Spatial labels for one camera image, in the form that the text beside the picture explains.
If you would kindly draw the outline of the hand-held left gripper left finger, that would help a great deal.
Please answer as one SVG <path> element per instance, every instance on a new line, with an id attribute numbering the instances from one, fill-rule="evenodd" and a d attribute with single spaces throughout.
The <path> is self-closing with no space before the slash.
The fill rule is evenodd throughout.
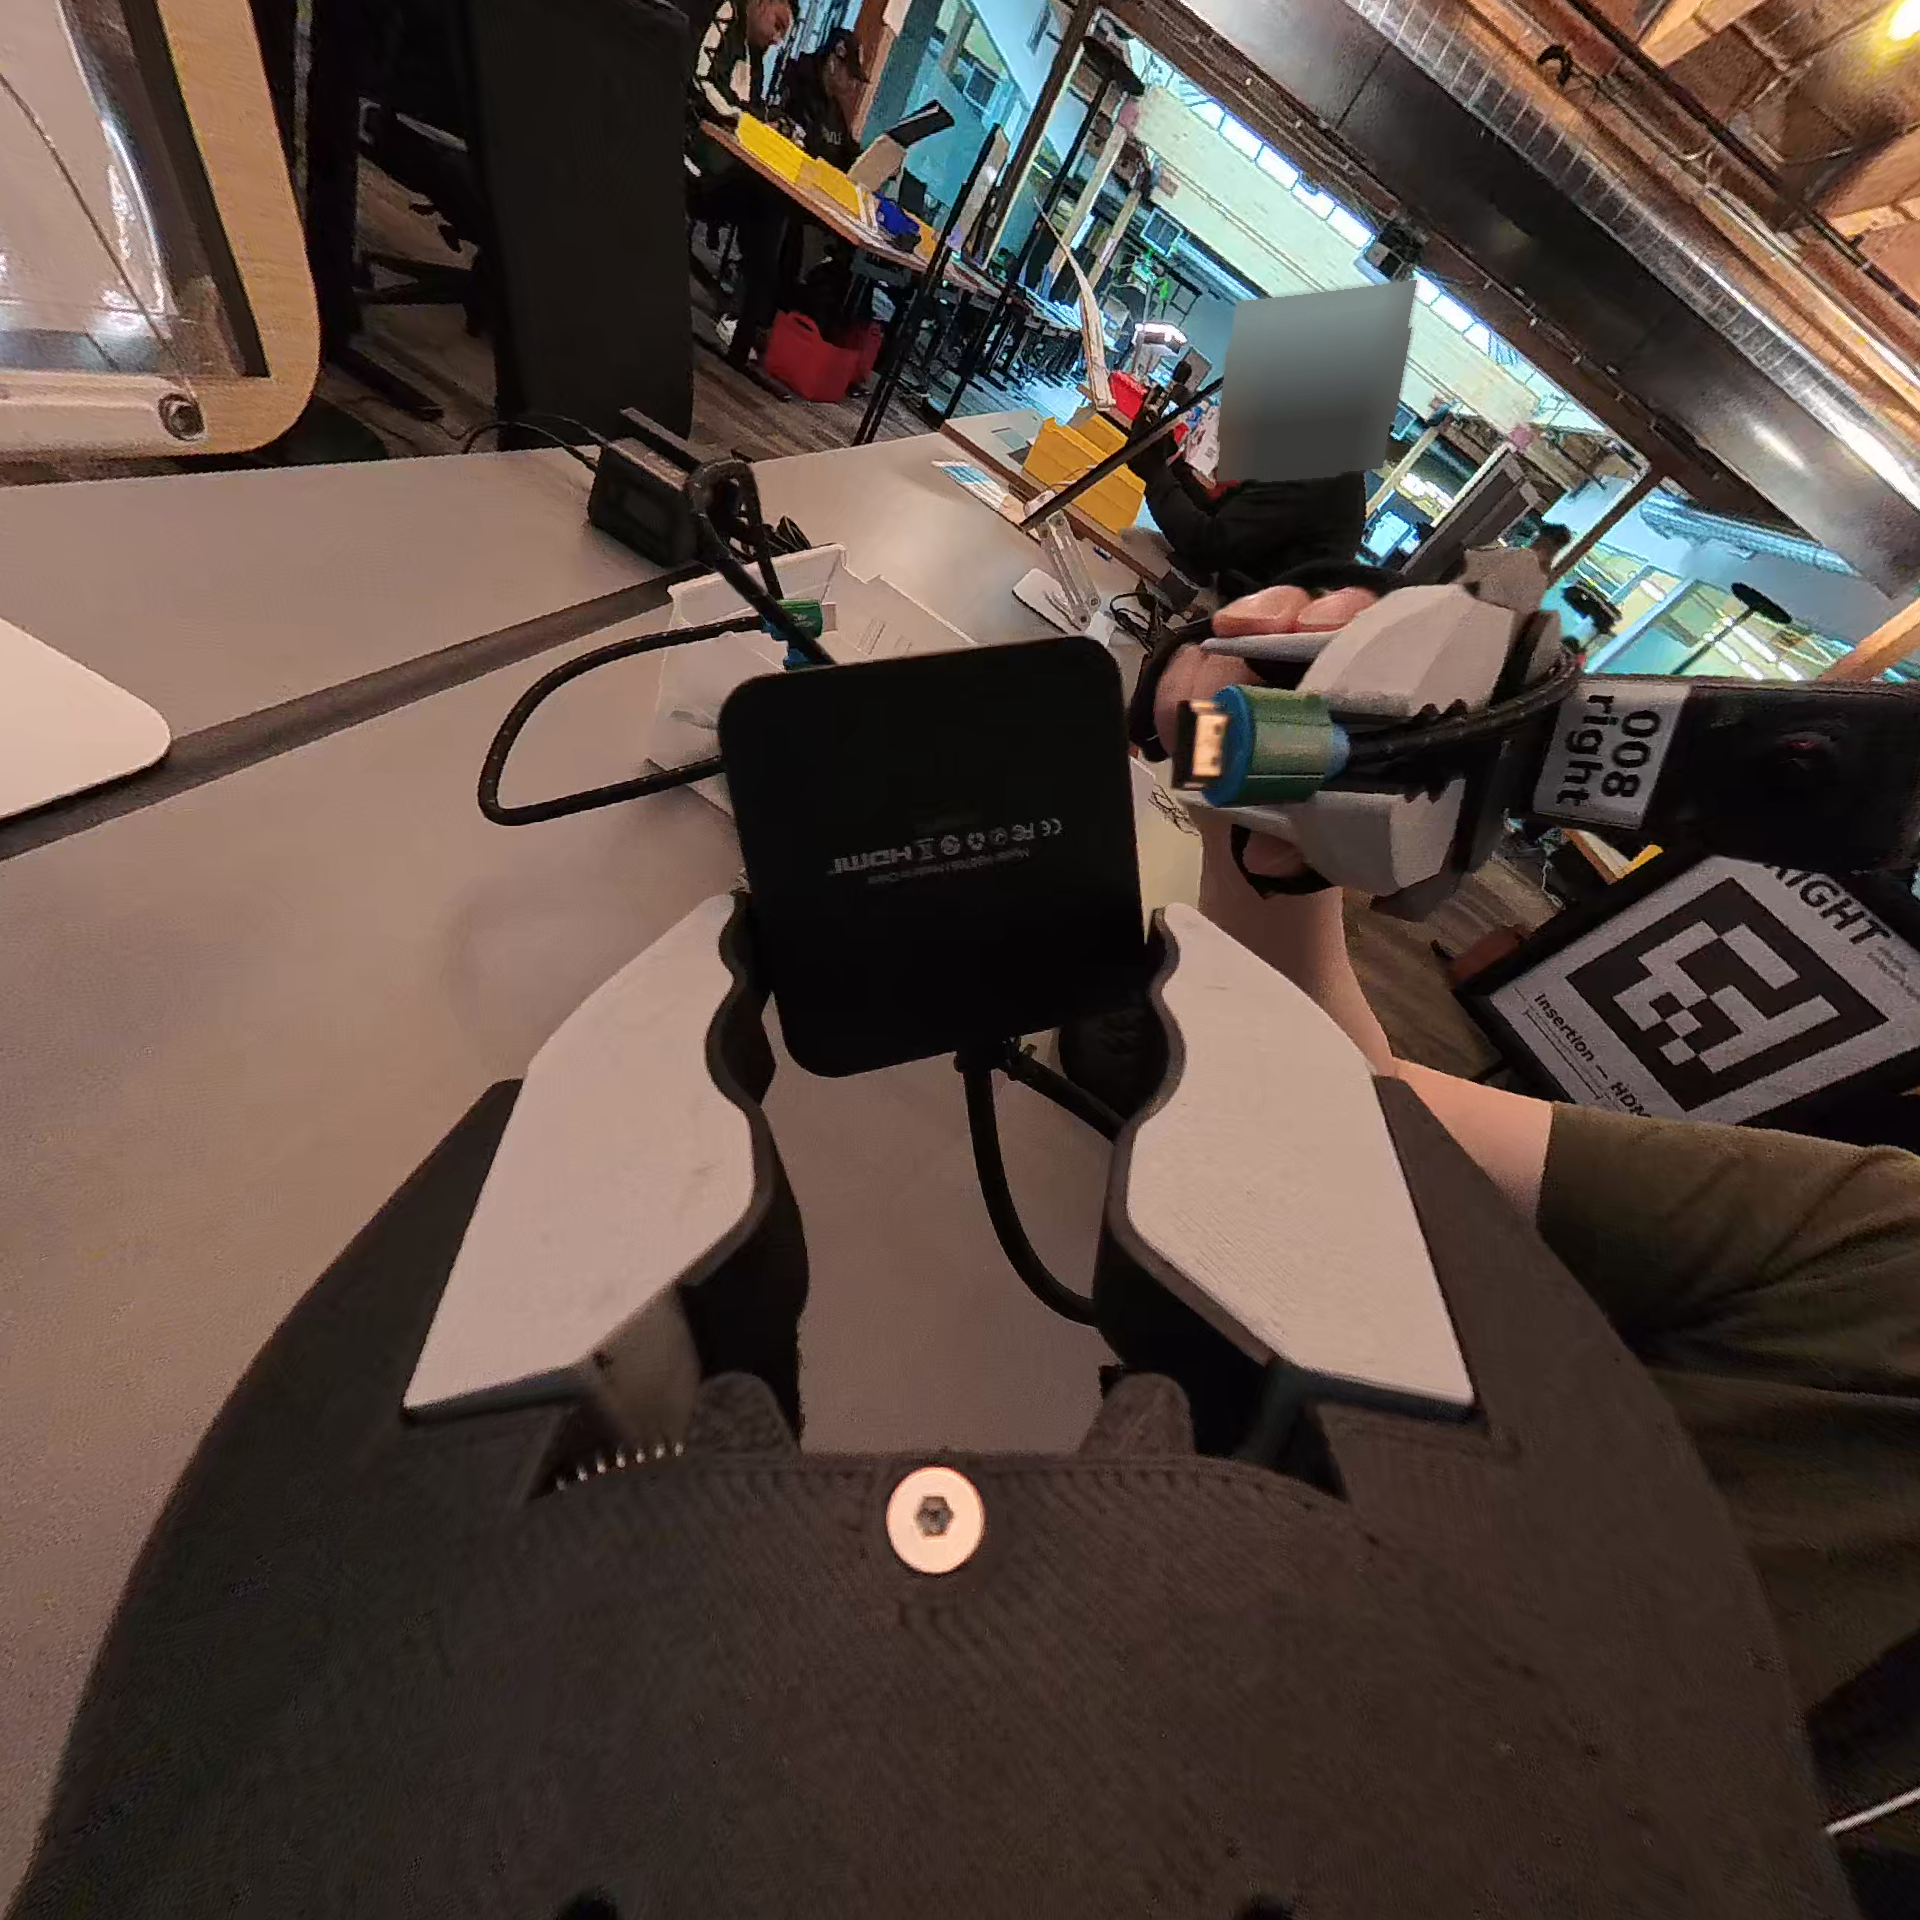
<path id="1" fill-rule="evenodd" d="M 407 1382 L 436 1422 L 576 1402 L 687 1427 L 697 1312 L 747 1280 L 783 1165 L 744 894 L 696 906 L 593 993 L 520 1082 Z"/>

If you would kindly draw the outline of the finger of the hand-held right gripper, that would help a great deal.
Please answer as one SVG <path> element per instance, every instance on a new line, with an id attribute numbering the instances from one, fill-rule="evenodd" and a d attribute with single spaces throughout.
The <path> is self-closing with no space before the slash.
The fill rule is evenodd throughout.
<path id="1" fill-rule="evenodd" d="M 1294 691 L 1334 714 L 1408 722 L 1425 714 L 1474 714 L 1497 688 L 1527 685 L 1563 652 L 1550 611 L 1520 616 L 1463 585 L 1414 585 L 1353 612 L 1335 630 L 1207 638 L 1210 657 L 1263 672 L 1296 672 Z"/>
<path id="2" fill-rule="evenodd" d="M 1232 827 L 1239 859 L 1252 854 L 1256 841 L 1289 851 L 1289 874 L 1268 874 L 1268 857 L 1256 857 L 1250 875 L 1267 892 L 1338 890 L 1401 922 L 1425 922 L 1487 859 L 1481 776 L 1416 792 L 1323 789 L 1278 808 L 1222 808 L 1216 817 Z"/>

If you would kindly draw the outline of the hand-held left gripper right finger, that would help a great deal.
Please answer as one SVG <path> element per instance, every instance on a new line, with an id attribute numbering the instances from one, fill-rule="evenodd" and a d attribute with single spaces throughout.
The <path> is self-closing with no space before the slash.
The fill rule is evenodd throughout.
<path id="1" fill-rule="evenodd" d="M 1114 1149 L 1105 1248 L 1334 1402 L 1474 1412 L 1371 1064 L 1196 907 L 1158 914 L 1160 1090 Z"/>

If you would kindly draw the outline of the black multiport hub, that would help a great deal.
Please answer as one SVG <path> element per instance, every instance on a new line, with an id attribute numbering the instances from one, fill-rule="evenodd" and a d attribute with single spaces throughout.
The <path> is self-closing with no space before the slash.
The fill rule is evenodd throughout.
<path id="1" fill-rule="evenodd" d="M 1088 635 L 739 684 L 719 745 L 788 1057 L 854 1077 L 1145 984 L 1127 699 Z"/>

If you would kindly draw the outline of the clear plastic bin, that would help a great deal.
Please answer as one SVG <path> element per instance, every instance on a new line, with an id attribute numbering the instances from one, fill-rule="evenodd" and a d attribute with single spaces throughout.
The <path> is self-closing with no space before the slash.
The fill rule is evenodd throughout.
<path id="1" fill-rule="evenodd" d="M 884 578 L 854 572 L 842 544 L 809 547 L 776 557 L 784 594 L 824 612 L 824 648 L 838 665 L 862 665 L 972 648 L 954 624 L 931 612 Z M 747 621 L 747 602 L 707 572 L 672 585 L 666 626 L 721 626 L 713 638 L 660 652 L 654 722 L 644 771 L 676 772 L 719 755 L 719 717 L 745 682 L 786 672 L 784 642 Z"/>

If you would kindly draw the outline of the person's right hand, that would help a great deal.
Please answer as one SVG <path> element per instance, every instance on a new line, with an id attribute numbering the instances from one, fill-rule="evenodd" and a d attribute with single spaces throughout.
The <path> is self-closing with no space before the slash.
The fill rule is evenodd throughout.
<path id="1" fill-rule="evenodd" d="M 1374 602 L 1377 597 L 1361 588 L 1320 594 L 1294 585 L 1268 588 L 1219 612 L 1214 635 L 1323 638 Z M 1296 845 L 1267 833 L 1248 833 L 1238 854 L 1232 824 L 1214 813 L 1198 817 L 1196 824 L 1206 849 L 1198 907 L 1210 922 L 1304 988 L 1350 965 L 1340 892 L 1330 885 L 1312 892 L 1298 888 L 1312 874 L 1312 865 Z"/>

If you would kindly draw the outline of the framed black white marker sign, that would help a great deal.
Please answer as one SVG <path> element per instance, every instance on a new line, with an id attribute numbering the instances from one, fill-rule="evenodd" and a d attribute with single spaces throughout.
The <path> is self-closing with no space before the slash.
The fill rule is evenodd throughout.
<path id="1" fill-rule="evenodd" d="M 1667 853 L 1457 996 L 1545 1097 L 1803 1133 L 1915 1092 L 1915 894 L 1889 875 Z"/>

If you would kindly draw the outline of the yellow storage bin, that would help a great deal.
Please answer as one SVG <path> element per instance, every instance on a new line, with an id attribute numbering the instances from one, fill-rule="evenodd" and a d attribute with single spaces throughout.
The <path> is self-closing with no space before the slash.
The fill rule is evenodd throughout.
<path id="1" fill-rule="evenodd" d="M 834 204 L 849 219 L 862 219 L 868 211 L 867 189 L 842 166 L 826 158 L 809 156 L 778 129 L 752 114 L 744 114 L 732 133 L 744 161 L 769 181 L 794 188 L 800 197 Z"/>
<path id="2" fill-rule="evenodd" d="M 1127 436 L 1108 419 L 1092 413 L 1083 422 L 1046 419 L 1023 457 L 1023 473 L 1041 492 L 1071 492 L 1095 466 L 1118 460 Z M 1145 481 L 1121 461 L 1088 492 L 1071 502 L 1071 515 L 1082 515 L 1112 534 L 1131 530 L 1145 506 Z"/>

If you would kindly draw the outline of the black power adapter box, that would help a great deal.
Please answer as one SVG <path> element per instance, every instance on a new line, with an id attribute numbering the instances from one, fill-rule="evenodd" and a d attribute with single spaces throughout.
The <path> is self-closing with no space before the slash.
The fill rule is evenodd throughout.
<path id="1" fill-rule="evenodd" d="M 696 563 L 702 538 L 687 493 L 696 466 L 647 438 L 607 442 L 587 493 L 590 529 L 660 570 Z"/>

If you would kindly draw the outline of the red bag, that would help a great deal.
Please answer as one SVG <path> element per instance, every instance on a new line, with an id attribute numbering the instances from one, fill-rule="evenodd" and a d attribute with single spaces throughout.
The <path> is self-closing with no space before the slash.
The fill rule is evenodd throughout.
<path id="1" fill-rule="evenodd" d="M 769 328 L 759 369 L 802 400 L 842 403 L 874 374 L 883 338 L 876 320 L 828 334 L 814 317 L 783 310 Z"/>

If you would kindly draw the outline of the acrylic sign holder wooden board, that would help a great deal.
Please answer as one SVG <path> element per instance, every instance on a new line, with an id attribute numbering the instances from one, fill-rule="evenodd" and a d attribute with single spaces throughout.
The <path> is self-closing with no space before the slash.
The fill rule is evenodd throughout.
<path id="1" fill-rule="evenodd" d="M 6 477 L 242 460 L 319 377 L 256 10 L 6 3 Z"/>

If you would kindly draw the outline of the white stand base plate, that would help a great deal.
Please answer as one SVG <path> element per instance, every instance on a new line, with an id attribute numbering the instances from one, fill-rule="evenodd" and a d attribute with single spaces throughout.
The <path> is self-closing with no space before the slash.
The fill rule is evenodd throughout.
<path id="1" fill-rule="evenodd" d="M 144 776 L 172 747 L 153 707 L 3 621 L 3 824 Z"/>

